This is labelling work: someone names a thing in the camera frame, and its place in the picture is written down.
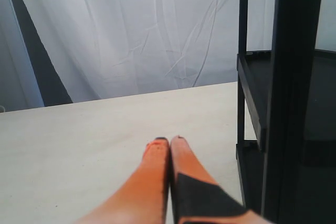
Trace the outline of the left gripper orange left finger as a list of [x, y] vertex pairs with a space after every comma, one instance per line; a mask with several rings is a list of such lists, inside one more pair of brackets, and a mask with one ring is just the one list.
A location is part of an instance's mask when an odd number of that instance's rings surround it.
[[170, 145], [166, 138], [149, 142], [126, 182], [102, 205], [76, 223], [165, 223]]

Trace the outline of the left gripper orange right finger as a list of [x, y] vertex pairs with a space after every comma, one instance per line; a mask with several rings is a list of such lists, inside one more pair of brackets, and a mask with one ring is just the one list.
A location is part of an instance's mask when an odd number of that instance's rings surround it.
[[221, 188], [185, 138], [174, 137], [170, 149], [174, 223], [265, 223]]

